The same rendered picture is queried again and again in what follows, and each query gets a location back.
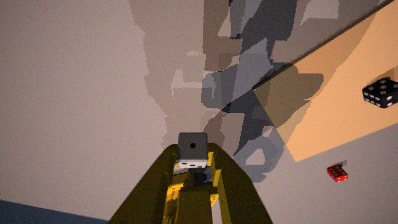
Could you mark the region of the red die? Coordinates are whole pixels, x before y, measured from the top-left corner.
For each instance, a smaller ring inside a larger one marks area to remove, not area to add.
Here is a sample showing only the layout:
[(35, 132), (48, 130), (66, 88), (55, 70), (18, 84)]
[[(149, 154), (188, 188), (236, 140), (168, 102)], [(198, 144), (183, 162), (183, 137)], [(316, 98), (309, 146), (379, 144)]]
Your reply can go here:
[(348, 174), (339, 165), (327, 168), (327, 173), (335, 182), (348, 179)]

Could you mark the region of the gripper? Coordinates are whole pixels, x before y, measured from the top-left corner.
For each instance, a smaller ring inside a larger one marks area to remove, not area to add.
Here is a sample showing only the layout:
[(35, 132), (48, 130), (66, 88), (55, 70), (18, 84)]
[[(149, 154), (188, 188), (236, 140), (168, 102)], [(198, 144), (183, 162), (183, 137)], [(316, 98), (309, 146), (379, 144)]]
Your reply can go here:
[[(217, 144), (208, 143), (213, 186), (217, 186), (222, 224), (273, 224), (250, 177)], [(155, 160), (107, 224), (162, 224), (167, 190), (172, 188), (178, 144)]]

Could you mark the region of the orange flat mat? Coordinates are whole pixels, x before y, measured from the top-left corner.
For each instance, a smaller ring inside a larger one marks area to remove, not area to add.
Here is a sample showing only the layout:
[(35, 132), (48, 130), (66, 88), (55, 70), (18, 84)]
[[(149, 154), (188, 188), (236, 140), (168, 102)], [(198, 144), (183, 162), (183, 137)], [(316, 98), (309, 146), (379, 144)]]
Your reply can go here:
[(252, 89), (297, 162), (398, 123), (362, 89), (398, 82), (398, 0), (388, 0)]

